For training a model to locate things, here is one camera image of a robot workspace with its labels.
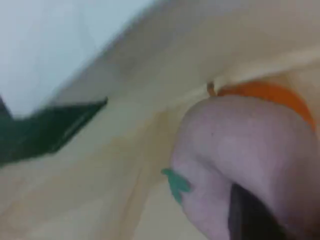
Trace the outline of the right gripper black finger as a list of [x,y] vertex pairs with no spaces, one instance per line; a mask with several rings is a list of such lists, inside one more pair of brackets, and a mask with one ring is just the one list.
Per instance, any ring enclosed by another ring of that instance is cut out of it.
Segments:
[[265,205],[246,189],[233,184],[228,230],[231,240],[284,240],[285,233]]

